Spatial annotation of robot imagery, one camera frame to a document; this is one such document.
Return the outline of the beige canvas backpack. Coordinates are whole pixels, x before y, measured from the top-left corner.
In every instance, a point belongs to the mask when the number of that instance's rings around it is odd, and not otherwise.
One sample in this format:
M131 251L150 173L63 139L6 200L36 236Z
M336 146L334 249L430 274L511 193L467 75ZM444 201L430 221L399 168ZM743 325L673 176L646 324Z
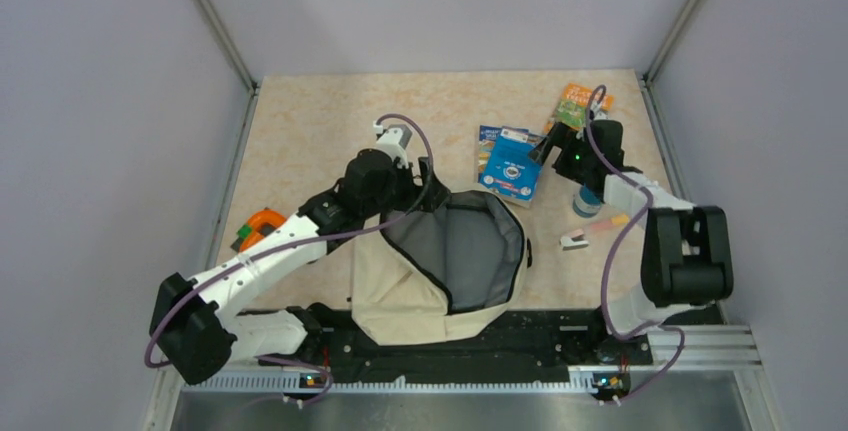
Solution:
M352 318L378 345L475 337L518 297L532 243L495 194L455 192L433 212L395 216L353 242Z

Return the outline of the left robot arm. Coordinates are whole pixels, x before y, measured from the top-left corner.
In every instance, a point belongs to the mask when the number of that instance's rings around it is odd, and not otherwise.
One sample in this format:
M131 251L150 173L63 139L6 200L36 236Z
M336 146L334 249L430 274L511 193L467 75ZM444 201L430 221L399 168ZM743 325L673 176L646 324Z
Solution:
M438 182L433 156L410 163L367 148L348 163L329 189L309 198L269 236L230 261L191 277L174 273L159 285L144 362L171 366L188 384L200 384L235 360L248 343L238 314L291 272L331 254L346 242L390 227L368 220L394 213L393 223L417 211L432 212L449 192Z

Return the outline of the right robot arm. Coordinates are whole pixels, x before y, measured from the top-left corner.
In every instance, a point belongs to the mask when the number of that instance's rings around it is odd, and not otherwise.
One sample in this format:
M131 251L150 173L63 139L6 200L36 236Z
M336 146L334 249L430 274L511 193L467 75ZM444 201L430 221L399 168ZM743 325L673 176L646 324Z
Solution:
M553 164L558 175L629 218L604 262L599 306L604 325L586 336L589 355L600 363L614 362L626 351L628 339L674 315L725 300L734 289L725 211L679 198L626 164L622 141L618 121L594 120L580 131L556 124L528 154L543 164L558 149ZM636 226L644 232L639 282L612 300L608 295L612 264L621 242Z

